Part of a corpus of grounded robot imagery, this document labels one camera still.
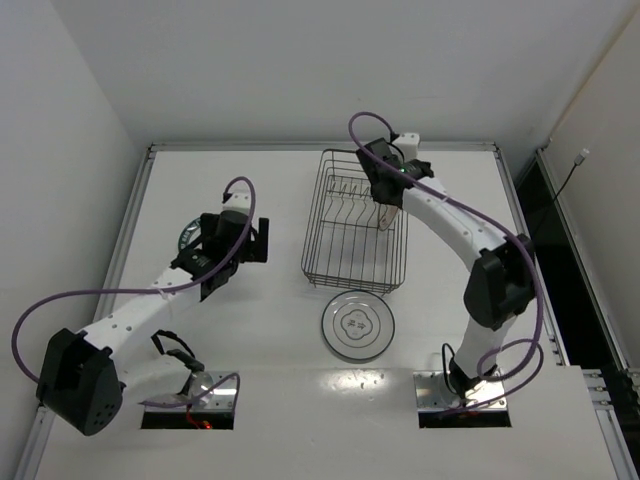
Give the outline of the orange sunburst patterned plate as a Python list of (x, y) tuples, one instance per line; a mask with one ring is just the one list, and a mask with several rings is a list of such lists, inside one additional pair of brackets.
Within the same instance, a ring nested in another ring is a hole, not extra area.
[(394, 205), (379, 204), (377, 212), (377, 229), (381, 232), (387, 231), (392, 225), (399, 212), (399, 208)]

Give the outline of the white plate with grey emblem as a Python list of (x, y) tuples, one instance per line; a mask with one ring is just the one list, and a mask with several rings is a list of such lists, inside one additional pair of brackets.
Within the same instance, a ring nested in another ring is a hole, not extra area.
[(394, 314), (383, 298), (364, 290), (334, 296), (324, 307), (321, 338), (341, 360), (368, 363), (383, 355), (396, 333)]

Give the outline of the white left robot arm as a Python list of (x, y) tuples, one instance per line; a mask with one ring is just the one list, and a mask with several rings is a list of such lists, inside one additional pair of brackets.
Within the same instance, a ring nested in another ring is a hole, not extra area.
[(253, 189), (225, 191), (221, 212), (202, 215), (199, 236), (150, 288), (78, 332), (57, 332), (37, 382), (39, 402), (85, 436), (102, 431), (126, 405), (158, 407), (157, 397), (166, 394), (178, 395), (176, 408), (196, 403), (203, 395), (187, 394), (204, 367), (192, 355), (168, 350), (138, 366), (131, 359), (226, 285), (241, 264), (266, 262), (269, 221), (252, 224), (255, 206)]

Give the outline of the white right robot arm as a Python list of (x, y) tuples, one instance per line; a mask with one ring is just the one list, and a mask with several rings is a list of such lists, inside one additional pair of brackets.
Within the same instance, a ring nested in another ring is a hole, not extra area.
[(430, 163), (401, 161), (383, 138), (358, 148), (356, 156), (374, 201), (421, 221), (469, 271), (463, 294), (469, 322), (445, 381), (454, 394), (465, 398), (494, 374), (508, 330), (535, 298), (524, 254), (500, 229), (455, 206)]

